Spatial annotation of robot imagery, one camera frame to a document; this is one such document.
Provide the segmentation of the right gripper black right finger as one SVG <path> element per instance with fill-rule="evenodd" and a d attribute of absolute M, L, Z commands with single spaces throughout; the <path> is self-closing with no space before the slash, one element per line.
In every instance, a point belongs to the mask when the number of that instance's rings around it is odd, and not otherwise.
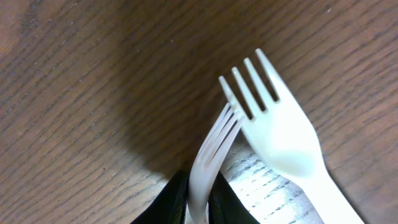
<path fill-rule="evenodd" d="M 259 224 L 218 172 L 209 199 L 209 224 Z"/>

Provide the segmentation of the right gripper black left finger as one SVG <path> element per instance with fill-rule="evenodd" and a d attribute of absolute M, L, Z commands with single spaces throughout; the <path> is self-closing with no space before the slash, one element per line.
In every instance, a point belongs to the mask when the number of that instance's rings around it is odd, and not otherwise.
<path fill-rule="evenodd" d="M 189 174 L 177 171 L 150 206 L 131 224 L 184 224 Z"/>

